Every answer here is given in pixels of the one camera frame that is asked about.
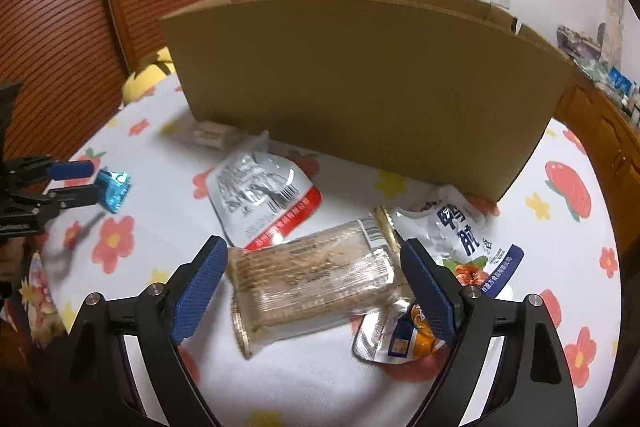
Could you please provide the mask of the person's left hand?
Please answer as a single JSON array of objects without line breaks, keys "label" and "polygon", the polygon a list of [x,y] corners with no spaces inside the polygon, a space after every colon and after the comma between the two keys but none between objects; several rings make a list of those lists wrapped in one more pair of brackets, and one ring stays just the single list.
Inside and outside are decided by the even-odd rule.
[{"label": "person's left hand", "polygon": [[2,237],[0,280],[4,283],[18,281],[24,264],[33,254],[39,253],[47,238],[47,233],[22,237]]}]

